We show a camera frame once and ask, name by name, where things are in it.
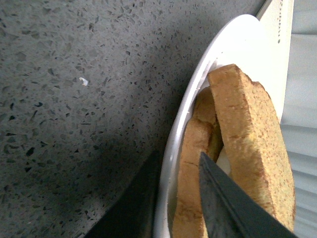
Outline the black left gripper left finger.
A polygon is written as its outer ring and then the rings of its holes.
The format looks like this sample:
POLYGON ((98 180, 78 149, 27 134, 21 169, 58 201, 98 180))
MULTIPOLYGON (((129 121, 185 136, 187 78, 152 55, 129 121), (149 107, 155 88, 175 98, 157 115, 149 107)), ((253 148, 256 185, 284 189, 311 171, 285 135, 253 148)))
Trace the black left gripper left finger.
POLYGON ((87 238, 151 238, 160 176, 153 151, 119 200, 88 231, 87 238))

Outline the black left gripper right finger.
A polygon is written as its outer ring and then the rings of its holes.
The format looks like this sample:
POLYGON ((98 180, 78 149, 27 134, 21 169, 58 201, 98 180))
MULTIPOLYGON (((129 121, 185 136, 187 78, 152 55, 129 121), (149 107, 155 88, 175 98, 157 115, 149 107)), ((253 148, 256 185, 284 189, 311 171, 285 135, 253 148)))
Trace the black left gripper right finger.
POLYGON ((203 217, 210 238, 294 238, 206 153, 199 159, 203 217))

